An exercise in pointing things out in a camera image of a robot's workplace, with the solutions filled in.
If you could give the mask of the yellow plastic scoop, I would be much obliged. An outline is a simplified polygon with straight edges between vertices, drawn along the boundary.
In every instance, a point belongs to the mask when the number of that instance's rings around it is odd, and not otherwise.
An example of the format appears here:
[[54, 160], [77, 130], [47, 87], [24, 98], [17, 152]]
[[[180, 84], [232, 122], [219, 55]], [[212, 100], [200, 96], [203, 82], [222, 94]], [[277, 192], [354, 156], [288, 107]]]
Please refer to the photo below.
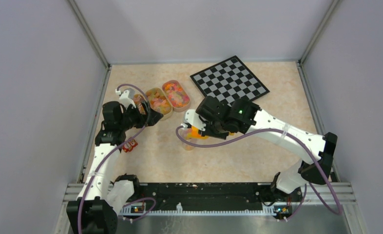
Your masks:
[[225, 140], [227, 137], [235, 135], [235, 133], [231, 133], [217, 127], [206, 127], [205, 131], [200, 131], [195, 127], [191, 127], [191, 129], [191, 137], [196, 139], [208, 139], [212, 137]]

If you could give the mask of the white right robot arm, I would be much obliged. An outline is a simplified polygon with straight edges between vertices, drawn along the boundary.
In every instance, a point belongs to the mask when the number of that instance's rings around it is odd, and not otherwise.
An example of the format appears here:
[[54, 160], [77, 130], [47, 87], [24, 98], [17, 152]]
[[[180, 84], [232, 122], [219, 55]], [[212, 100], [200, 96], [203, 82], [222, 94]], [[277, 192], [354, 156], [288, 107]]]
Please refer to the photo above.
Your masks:
[[272, 182], [270, 193], [277, 201], [285, 200], [307, 183], [325, 185], [329, 181], [338, 140], [334, 133], [320, 135], [301, 130], [241, 98], [228, 106], [214, 97], [205, 97], [197, 109], [186, 112], [184, 122], [201, 137], [226, 139], [235, 133], [258, 136], [296, 154], [299, 161], [279, 172]]

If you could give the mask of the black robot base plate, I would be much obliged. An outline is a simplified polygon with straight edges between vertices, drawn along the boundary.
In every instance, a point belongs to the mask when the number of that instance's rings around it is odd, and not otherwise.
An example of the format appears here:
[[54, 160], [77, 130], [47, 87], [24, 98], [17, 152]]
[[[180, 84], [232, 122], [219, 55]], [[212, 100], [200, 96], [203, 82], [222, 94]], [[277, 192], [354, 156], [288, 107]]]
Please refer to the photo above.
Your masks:
[[184, 211], [260, 211], [273, 205], [299, 202], [300, 188], [290, 194], [271, 191], [269, 183], [140, 183], [134, 187], [132, 202], [144, 197], [156, 200], [153, 211], [174, 211], [178, 204]]

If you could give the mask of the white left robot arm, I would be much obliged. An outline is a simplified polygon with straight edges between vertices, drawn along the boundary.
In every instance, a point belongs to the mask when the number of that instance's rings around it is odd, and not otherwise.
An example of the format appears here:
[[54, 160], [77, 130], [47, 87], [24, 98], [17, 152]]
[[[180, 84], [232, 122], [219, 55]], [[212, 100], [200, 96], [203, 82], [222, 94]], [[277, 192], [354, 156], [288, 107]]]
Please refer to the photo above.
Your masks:
[[109, 188], [112, 171], [122, 148], [134, 138], [126, 138], [126, 131], [157, 124], [163, 114], [153, 110], [147, 102], [141, 113], [135, 103], [123, 106], [117, 101], [103, 105], [104, 120], [95, 137], [95, 155], [87, 180], [76, 200], [68, 202], [66, 213], [76, 234], [114, 234], [117, 216], [127, 200], [136, 201], [141, 188], [133, 181], [122, 180]]

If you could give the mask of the clear glass jar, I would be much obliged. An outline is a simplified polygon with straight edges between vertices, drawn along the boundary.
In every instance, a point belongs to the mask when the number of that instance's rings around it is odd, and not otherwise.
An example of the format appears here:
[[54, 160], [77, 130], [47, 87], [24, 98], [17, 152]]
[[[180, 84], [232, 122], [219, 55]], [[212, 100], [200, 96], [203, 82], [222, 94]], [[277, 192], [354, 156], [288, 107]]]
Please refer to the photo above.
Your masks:
[[182, 147], [184, 148], [184, 150], [186, 150], [186, 151], [193, 150], [194, 146], [188, 144], [188, 143], [193, 143], [193, 144], [197, 143], [197, 139], [191, 137], [192, 136], [192, 129], [182, 128], [179, 130], [179, 134], [180, 134], [181, 138], [187, 142], [187, 143], [182, 142]]

